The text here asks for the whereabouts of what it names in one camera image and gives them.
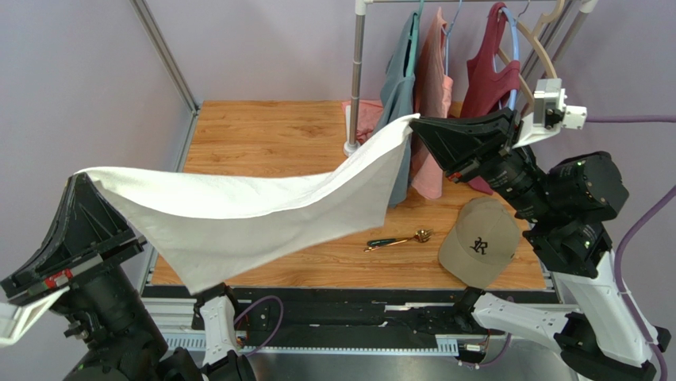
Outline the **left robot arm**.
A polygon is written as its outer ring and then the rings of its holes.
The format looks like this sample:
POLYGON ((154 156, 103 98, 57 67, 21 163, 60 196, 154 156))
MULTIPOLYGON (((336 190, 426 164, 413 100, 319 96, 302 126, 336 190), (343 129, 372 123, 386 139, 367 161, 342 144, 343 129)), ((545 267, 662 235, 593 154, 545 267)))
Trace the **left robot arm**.
POLYGON ((66 337, 87 346, 69 380, 253 380, 236 346, 238 304, 224 284, 199 293, 194 304, 204 360, 168 348, 121 268, 144 244, 88 175, 70 177, 40 248, 1 282, 2 346, 16 344, 50 311, 67 319, 66 337))

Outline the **white cloth napkin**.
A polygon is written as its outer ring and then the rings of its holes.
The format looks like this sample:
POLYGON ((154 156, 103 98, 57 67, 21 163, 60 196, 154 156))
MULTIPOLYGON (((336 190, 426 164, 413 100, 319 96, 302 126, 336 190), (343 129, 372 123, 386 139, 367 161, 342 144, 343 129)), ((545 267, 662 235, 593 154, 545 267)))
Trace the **white cloth napkin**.
POLYGON ((191 294, 283 256, 384 224, 413 116, 377 132, 337 169, 260 178, 132 167, 85 170, 191 294))

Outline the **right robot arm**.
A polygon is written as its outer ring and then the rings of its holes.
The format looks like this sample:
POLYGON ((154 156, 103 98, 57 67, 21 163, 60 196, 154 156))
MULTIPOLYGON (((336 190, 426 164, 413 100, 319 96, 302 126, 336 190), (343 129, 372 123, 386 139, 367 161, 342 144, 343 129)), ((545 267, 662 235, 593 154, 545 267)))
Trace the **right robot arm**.
POLYGON ((455 308, 484 329, 549 348, 587 379, 665 380, 670 331, 640 313, 621 275, 623 251, 604 227, 628 199, 612 157, 593 152, 543 171, 530 150, 563 128, 581 128, 585 117, 584 108, 570 107, 542 116, 503 109, 484 117, 411 121, 451 181, 484 179, 530 223, 524 238, 578 306, 551 313, 468 287, 455 308))

